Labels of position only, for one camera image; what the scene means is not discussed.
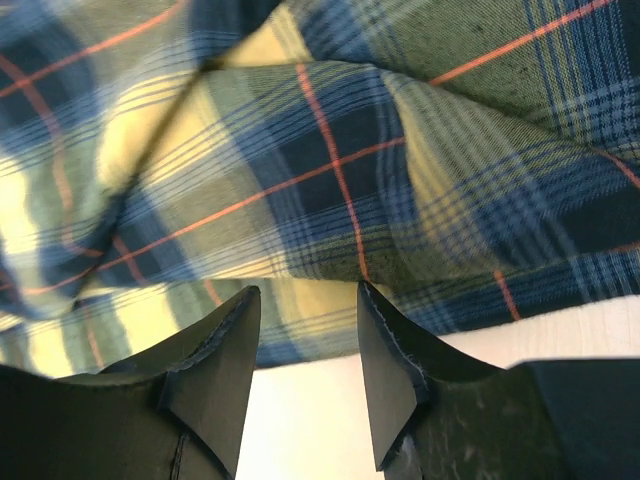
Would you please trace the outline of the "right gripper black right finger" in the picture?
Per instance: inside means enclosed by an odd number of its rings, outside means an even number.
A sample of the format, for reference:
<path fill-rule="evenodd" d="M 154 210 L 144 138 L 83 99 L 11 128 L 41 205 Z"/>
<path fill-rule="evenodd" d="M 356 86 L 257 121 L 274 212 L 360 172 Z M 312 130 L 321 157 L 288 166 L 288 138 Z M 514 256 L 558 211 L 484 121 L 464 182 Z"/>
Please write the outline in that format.
<path fill-rule="evenodd" d="M 388 479 L 635 479 L 639 362 L 553 359 L 500 368 L 357 293 L 376 469 Z"/>

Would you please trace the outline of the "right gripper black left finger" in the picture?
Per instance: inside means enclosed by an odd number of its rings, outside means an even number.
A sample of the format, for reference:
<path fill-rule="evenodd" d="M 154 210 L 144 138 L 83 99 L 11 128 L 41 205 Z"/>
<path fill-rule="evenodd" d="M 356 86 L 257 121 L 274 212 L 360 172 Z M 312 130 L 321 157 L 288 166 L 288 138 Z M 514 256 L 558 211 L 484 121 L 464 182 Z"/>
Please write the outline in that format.
<path fill-rule="evenodd" d="M 232 479 L 261 296 L 247 287 L 166 340 L 96 374 L 1 370 L 5 479 Z"/>

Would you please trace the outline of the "yellow plaid long sleeve shirt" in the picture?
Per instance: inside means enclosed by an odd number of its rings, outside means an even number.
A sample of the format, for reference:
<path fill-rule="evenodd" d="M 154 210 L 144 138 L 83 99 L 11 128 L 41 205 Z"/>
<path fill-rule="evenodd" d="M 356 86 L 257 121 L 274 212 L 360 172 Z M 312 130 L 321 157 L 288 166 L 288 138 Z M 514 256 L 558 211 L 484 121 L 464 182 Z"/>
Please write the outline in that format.
<path fill-rule="evenodd" d="M 262 293 L 262 367 L 639 291 L 635 1 L 5 1 L 1 361 Z"/>

